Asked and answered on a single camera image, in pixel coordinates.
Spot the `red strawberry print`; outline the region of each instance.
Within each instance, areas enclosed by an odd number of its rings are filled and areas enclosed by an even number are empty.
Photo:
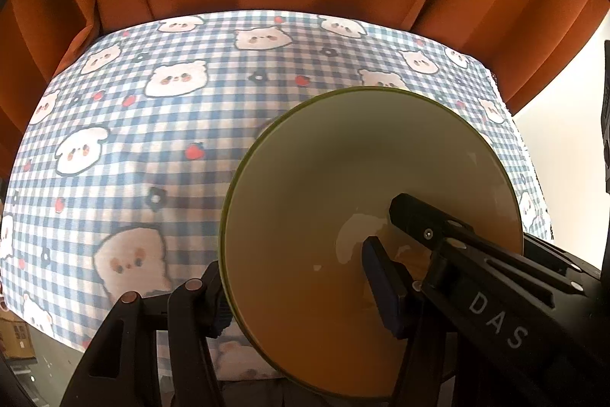
[[[135,95],[128,95],[123,100],[123,107],[129,107],[135,102]]]
[[[295,78],[295,83],[297,83],[297,85],[300,86],[300,87],[309,86],[309,82],[311,82],[311,78],[304,77],[303,75],[298,75]]]
[[[66,199],[63,197],[58,197],[55,201],[55,212],[59,214],[63,211],[63,208],[66,207]]]
[[[184,151],[184,155],[189,161],[194,161],[195,159],[202,159],[205,156],[203,145],[200,143],[192,143]]]

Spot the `black device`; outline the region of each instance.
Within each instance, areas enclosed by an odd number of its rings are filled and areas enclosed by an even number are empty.
[[[610,193],[610,42],[605,49],[602,135]],[[509,253],[406,194],[393,200],[390,219],[433,251],[420,282],[376,238],[362,247],[384,325],[396,339],[409,339],[392,406],[436,405],[446,379],[447,333],[459,337],[454,407],[610,405],[610,238],[600,273],[530,235],[523,256]],[[223,406],[205,338],[218,336],[230,318],[217,264],[172,294],[127,292],[93,338],[62,407],[161,405],[156,330],[169,332],[175,404]],[[0,405],[34,405],[4,359]]]

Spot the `blue and white gingham fabric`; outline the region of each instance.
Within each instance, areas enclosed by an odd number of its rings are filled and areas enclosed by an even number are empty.
[[[528,152],[477,60],[364,22],[205,14],[102,37],[51,82],[8,186],[0,246],[8,306],[84,350],[130,285],[169,291],[217,258],[231,177],[272,120],[363,84],[408,88],[465,118],[507,170],[525,230],[551,239]],[[129,276],[147,269],[156,276]],[[219,379],[273,374],[247,345],[234,324],[210,343]],[[168,358],[162,350],[162,368]]]

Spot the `white lettering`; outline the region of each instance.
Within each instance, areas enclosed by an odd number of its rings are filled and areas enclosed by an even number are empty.
[[[483,305],[481,307],[479,307],[478,309],[475,309],[475,305],[477,305],[477,301],[479,299],[482,299],[483,301]],[[477,296],[475,297],[474,300],[472,300],[472,303],[470,304],[469,309],[474,313],[474,314],[480,314],[481,312],[483,312],[483,310],[485,309],[485,307],[487,307],[487,297],[485,295],[483,295],[480,291],[477,292]]]
[[[502,323],[504,322],[505,315],[506,315],[506,313],[504,311],[502,311],[496,317],[493,317],[489,321],[487,321],[487,323],[485,323],[485,325],[486,326],[492,325],[496,329],[496,334],[498,334],[499,330],[501,330],[501,328],[502,328]]]
[[[523,343],[523,340],[519,336],[519,332],[521,332],[524,337],[528,335],[528,330],[526,330],[524,327],[522,327],[522,326],[517,327],[517,329],[515,330],[515,333],[513,333],[515,336],[515,340],[517,342],[510,341],[510,338],[508,338],[506,340],[506,342],[508,343],[508,346],[510,346],[510,348],[519,348],[521,346],[521,344]]]

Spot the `brown box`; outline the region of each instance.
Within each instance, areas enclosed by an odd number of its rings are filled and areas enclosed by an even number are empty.
[[[26,322],[12,312],[0,312],[0,351],[6,359],[36,357]]]

